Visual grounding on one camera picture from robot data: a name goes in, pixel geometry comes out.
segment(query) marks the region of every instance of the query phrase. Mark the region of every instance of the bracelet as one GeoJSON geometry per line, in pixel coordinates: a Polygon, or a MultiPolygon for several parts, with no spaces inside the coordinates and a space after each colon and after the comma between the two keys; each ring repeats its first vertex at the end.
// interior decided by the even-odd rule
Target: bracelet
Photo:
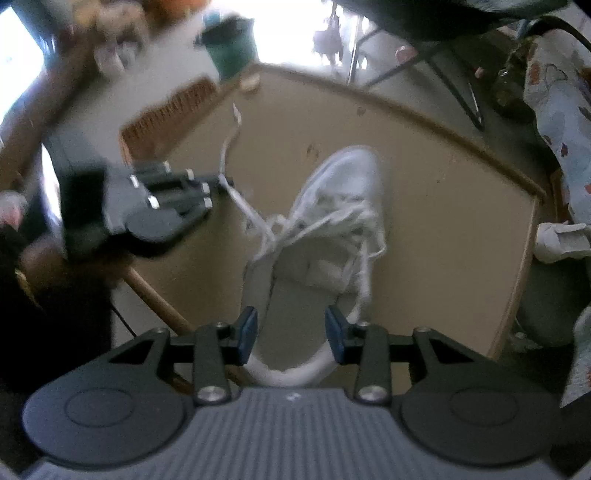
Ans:
{"type": "Polygon", "coordinates": [[[14,273],[17,276],[18,285],[21,287],[21,290],[24,292],[24,294],[28,297],[29,300],[33,302],[35,307],[42,310],[41,305],[39,305],[39,302],[35,298],[35,295],[33,295],[33,291],[31,290],[31,286],[29,285],[27,276],[17,268],[15,268],[14,273]]]}

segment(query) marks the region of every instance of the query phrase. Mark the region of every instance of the white shoelace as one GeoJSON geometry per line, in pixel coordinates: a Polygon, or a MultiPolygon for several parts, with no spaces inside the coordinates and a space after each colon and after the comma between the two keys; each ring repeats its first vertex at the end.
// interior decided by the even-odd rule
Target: white shoelace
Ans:
{"type": "Polygon", "coordinates": [[[384,227],[379,224],[378,214],[369,208],[367,200],[317,196],[311,202],[313,208],[309,209],[309,212],[312,212],[312,215],[308,215],[309,218],[292,214],[290,216],[294,218],[293,220],[288,220],[283,215],[272,215],[265,220],[228,183],[226,178],[226,155],[228,149],[238,137],[242,126],[242,115],[235,103],[232,109],[236,125],[222,144],[219,181],[220,185],[228,192],[237,207],[246,216],[245,233],[249,235],[252,232],[261,234],[261,246],[253,261],[260,259],[279,244],[286,247],[305,236],[332,236],[351,255],[343,269],[343,277],[341,278],[343,285],[349,283],[353,266],[356,260],[359,259],[359,271],[356,279],[359,294],[348,317],[350,323],[357,322],[361,318],[363,308],[371,300],[370,259],[378,258],[386,251],[384,227]],[[281,227],[281,232],[278,234],[273,232],[273,227],[276,225],[281,227]],[[358,231],[358,233],[351,235],[352,231],[358,231]]]}

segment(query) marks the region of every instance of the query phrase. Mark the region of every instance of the wooden table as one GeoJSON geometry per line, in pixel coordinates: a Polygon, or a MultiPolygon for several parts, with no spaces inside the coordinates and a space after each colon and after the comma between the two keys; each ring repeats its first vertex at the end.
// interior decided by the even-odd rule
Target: wooden table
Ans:
{"type": "MultiPolygon", "coordinates": [[[[233,128],[228,174],[264,216],[287,214],[331,153],[370,145],[383,159],[386,256],[374,271],[373,321],[391,333],[433,327],[491,357],[500,353],[531,259],[544,192],[448,129],[394,103],[282,67],[254,66],[259,90],[224,87],[179,125],[164,149],[174,169],[217,170],[233,128]]],[[[233,320],[242,272],[258,244],[228,198],[205,226],[157,260],[138,260],[129,283],[169,324],[233,320]]]]}

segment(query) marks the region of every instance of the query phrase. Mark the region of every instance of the black circular disc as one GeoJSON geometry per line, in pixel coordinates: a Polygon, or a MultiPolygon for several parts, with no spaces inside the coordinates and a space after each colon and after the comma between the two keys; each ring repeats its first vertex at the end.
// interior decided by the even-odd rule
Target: black circular disc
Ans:
{"type": "Polygon", "coordinates": [[[27,401],[29,438],[62,463],[110,466],[162,447],[185,418],[172,387],[141,365],[86,365],[27,401]]]}
{"type": "Polygon", "coordinates": [[[554,397],[511,373],[478,362],[442,365],[404,396],[401,416],[433,452],[478,466],[529,460],[550,448],[554,397]]]}

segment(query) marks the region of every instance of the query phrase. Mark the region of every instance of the bright window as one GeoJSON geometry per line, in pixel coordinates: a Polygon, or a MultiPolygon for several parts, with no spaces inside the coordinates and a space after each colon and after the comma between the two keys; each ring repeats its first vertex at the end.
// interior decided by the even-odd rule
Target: bright window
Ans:
{"type": "Polygon", "coordinates": [[[0,14],[0,123],[43,68],[43,52],[12,8],[0,14]]]}

